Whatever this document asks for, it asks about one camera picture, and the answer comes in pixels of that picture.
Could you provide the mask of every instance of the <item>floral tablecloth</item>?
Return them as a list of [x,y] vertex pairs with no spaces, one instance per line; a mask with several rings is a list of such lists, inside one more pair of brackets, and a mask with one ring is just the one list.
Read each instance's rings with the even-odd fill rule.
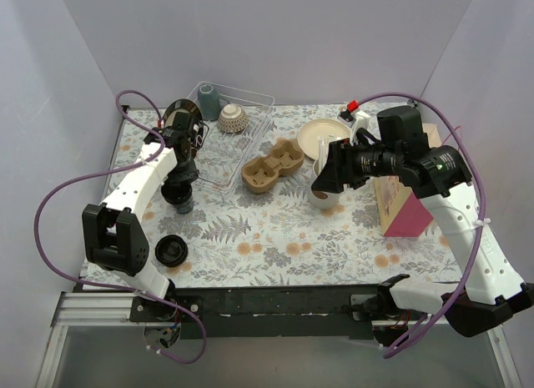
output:
[[[368,103],[375,116],[393,103]],[[276,106],[254,154],[267,154],[278,139],[295,138],[314,118],[336,118],[339,104]],[[130,110],[141,123],[154,125],[155,112]],[[377,134],[376,118],[370,125]],[[115,167],[139,155],[145,132],[126,123]],[[458,281],[460,269],[435,224],[419,238],[384,238],[380,233],[373,184],[345,191],[332,210],[310,206],[305,194],[312,162],[265,194],[252,194],[238,181],[231,194],[194,185],[194,210],[178,214],[158,191],[143,215],[152,261],[177,287],[317,285],[379,283],[399,273],[429,281]],[[108,191],[123,174],[115,174]],[[176,268],[154,259],[154,247],[167,234],[182,236],[189,257]],[[88,280],[124,285],[117,276],[89,264]]]

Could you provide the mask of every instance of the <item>teal cup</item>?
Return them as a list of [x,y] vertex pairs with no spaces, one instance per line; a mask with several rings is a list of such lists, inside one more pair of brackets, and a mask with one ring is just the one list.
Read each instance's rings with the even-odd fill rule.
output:
[[199,100],[202,118],[205,121],[215,121],[219,119],[221,110],[219,93],[212,85],[208,83],[201,85],[197,92],[197,98]]

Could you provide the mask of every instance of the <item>white mug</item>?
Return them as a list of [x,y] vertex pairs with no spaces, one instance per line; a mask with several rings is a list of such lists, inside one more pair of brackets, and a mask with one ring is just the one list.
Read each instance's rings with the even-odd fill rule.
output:
[[311,190],[311,185],[317,179],[319,162],[315,161],[311,169],[311,178],[308,185],[308,201],[317,209],[330,210],[333,209],[339,202],[341,194],[331,194],[330,192],[320,192]]

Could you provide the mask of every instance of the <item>ceramic plate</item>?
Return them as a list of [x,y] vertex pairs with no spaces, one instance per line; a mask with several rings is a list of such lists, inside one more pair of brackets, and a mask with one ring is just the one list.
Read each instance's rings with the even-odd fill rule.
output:
[[318,118],[306,123],[299,131],[297,141],[305,155],[317,160],[319,157],[319,136],[346,139],[350,137],[350,128],[335,119]]

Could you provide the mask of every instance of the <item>white wall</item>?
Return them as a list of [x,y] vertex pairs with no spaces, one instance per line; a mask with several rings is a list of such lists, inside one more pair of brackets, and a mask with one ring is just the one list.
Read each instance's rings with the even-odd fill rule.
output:
[[[39,200],[76,175],[106,169],[120,118],[113,95],[61,0],[0,0],[0,386],[33,386],[61,290],[33,243]],[[80,215],[103,180],[53,200],[44,246],[75,275]]]
[[[425,98],[464,127],[481,172],[495,235],[534,282],[534,0],[473,0],[434,72]],[[534,381],[534,310],[505,324],[524,386]]]
[[422,93],[471,0],[64,0],[114,93],[201,80],[335,103]]

